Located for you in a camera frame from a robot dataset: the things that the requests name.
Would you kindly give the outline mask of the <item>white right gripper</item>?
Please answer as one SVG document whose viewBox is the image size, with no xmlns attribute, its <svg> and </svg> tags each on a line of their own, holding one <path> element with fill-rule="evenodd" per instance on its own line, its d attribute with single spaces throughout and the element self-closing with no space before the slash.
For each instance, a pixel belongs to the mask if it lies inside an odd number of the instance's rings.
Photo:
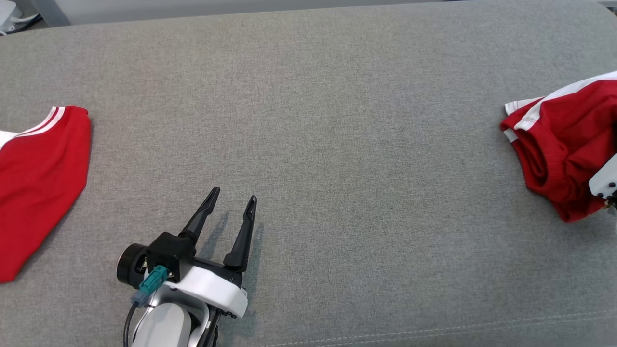
<svg viewBox="0 0 617 347">
<path fill-rule="evenodd" d="M 617 213 L 617 154 L 609 160 L 589 180 L 589 191 L 593 196 L 595 207 L 608 209 L 616 216 Z"/>
</svg>

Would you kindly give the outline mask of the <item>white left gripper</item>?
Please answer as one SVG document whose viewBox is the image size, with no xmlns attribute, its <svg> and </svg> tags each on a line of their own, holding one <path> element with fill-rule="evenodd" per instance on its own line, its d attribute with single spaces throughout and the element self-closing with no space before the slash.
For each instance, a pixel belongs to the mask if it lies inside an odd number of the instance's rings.
<svg viewBox="0 0 617 347">
<path fill-rule="evenodd" d="M 221 188 L 214 187 L 207 198 L 189 219 L 178 234 L 183 239 L 198 241 L 203 225 L 213 212 Z M 208 320 L 220 310 L 232 318 L 243 318 L 248 307 L 248 297 L 244 289 L 234 282 L 247 270 L 253 230 L 255 224 L 257 199 L 249 199 L 242 215 L 242 226 L 231 251 L 225 255 L 223 265 L 234 272 L 222 274 L 222 267 L 214 267 L 206 262 L 195 262 L 185 258 L 179 261 L 178 269 L 172 270 L 173 277 L 161 286 L 161 302 L 179 305 L 197 320 Z"/>
</svg>

